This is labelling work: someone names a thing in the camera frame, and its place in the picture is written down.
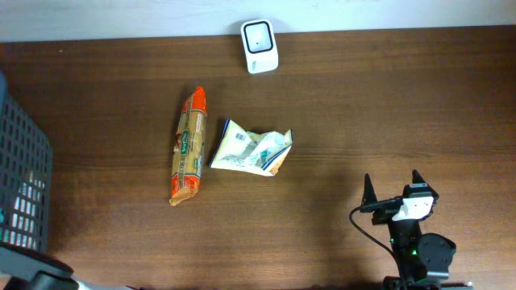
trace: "plastic wrapper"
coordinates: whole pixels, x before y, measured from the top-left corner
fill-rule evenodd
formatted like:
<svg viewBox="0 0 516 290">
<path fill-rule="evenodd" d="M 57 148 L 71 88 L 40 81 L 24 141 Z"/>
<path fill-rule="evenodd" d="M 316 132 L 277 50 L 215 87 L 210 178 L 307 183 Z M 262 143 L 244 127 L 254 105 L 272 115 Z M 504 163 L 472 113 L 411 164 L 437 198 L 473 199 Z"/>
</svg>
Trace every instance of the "plastic wrapper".
<svg viewBox="0 0 516 290">
<path fill-rule="evenodd" d="M 275 176 L 292 143 L 292 130 L 256 134 L 228 119 L 210 167 Z"/>
</svg>

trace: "orange packaging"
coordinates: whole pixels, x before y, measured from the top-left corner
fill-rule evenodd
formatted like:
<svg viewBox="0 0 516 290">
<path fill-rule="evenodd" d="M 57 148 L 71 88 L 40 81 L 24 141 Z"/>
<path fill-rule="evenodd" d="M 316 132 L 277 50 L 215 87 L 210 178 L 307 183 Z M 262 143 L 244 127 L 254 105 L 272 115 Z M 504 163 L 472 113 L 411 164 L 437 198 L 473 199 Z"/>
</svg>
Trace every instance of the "orange packaging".
<svg viewBox="0 0 516 290">
<path fill-rule="evenodd" d="M 172 206 L 199 191 L 207 116 L 204 89 L 197 87 L 183 105 L 176 131 L 172 160 Z"/>
</svg>

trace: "table surface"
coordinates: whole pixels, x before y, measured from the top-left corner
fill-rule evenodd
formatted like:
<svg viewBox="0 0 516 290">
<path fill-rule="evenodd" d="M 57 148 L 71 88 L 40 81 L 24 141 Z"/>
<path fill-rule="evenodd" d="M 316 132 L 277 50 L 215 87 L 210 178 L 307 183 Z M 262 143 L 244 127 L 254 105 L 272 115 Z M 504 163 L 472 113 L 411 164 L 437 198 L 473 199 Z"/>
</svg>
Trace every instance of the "table surface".
<svg viewBox="0 0 516 290">
<path fill-rule="evenodd" d="M 458 246 L 450 281 L 516 283 L 516 27 L 277 35 L 250 75 L 239 36 L 0 44 L 10 92 L 54 146 L 49 249 L 83 280 L 170 288 L 347 286 L 395 276 L 352 228 L 417 168 L 423 232 Z M 181 104 L 204 86 L 206 160 L 223 122 L 293 129 L 275 177 L 210 169 L 169 205 Z M 356 220 L 381 241 L 387 228 Z"/>
</svg>

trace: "gray basket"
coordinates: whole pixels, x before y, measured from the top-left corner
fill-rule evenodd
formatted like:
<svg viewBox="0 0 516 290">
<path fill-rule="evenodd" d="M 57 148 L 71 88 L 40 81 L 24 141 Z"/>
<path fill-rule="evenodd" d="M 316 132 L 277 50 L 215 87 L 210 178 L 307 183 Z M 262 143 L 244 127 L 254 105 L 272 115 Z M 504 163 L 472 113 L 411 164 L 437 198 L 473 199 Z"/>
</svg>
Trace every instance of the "gray basket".
<svg viewBox="0 0 516 290">
<path fill-rule="evenodd" d="M 0 72 L 0 240 L 45 252 L 52 172 L 47 137 L 7 92 Z"/>
</svg>

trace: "white wall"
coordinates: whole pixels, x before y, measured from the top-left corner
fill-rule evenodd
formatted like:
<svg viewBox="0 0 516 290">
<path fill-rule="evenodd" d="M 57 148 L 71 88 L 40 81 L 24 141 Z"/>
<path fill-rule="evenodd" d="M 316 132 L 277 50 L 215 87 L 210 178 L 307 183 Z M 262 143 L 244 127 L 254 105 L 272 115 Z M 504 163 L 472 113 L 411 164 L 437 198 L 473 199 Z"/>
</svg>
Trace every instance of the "white wall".
<svg viewBox="0 0 516 290">
<path fill-rule="evenodd" d="M 516 23 L 516 0 L 0 0 L 0 41 Z"/>
</svg>

